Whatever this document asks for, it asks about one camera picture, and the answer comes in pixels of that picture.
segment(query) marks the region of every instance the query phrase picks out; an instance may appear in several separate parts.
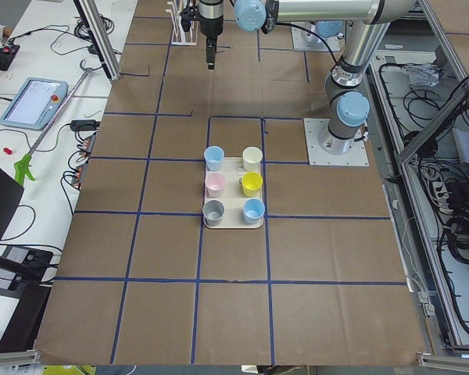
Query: person's hand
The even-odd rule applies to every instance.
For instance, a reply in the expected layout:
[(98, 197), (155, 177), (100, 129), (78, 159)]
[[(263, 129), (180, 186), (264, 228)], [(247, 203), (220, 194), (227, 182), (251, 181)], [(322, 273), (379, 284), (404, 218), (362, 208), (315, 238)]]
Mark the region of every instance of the person's hand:
[(4, 38), (9, 38), (10, 35), (13, 33), (14, 29), (12, 29), (11, 27), (8, 27), (8, 26), (5, 26), (3, 28), (3, 37)]

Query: pink cup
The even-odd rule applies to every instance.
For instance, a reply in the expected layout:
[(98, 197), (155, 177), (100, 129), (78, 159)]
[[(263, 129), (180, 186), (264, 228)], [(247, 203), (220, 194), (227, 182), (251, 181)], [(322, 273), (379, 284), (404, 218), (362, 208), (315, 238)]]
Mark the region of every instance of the pink cup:
[(205, 187), (212, 198), (218, 198), (226, 187), (226, 177), (220, 172), (209, 173), (205, 177)]

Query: tablet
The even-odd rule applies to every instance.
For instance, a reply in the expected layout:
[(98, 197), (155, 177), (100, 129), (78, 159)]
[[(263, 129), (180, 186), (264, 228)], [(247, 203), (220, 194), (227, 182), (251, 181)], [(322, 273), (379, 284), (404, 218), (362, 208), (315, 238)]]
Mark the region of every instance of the tablet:
[(61, 80), (28, 78), (0, 117), (0, 124), (40, 130), (55, 115), (68, 92)]

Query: cup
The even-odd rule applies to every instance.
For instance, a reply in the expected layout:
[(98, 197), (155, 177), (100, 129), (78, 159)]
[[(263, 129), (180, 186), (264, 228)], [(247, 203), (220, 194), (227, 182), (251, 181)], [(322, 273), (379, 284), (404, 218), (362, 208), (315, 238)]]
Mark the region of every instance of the cup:
[(205, 152), (206, 167), (208, 170), (218, 171), (222, 167), (222, 160), (224, 159), (224, 150), (219, 146), (210, 146)]
[(243, 168), (248, 172), (259, 172), (260, 162), (263, 159), (263, 152), (257, 147), (247, 147), (243, 150)]
[(203, 220), (209, 227), (219, 225), (224, 216), (224, 205), (222, 202), (213, 199), (203, 205)]
[(212, 198), (219, 198), (226, 187), (226, 177), (221, 172), (209, 173), (205, 177), (205, 187)]
[(265, 210), (264, 203), (260, 199), (249, 199), (243, 205), (243, 219), (247, 224), (255, 224), (263, 217)]
[(242, 177), (243, 194), (253, 198), (259, 194), (260, 188), (263, 186), (263, 177), (257, 172), (248, 172)]

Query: gray cup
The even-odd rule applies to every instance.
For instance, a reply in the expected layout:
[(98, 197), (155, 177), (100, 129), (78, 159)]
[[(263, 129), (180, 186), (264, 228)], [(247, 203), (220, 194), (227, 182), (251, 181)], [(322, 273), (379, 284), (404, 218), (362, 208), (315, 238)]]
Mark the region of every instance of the gray cup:
[(224, 205), (222, 202), (213, 199), (203, 205), (203, 220), (209, 227), (219, 225), (224, 216)]

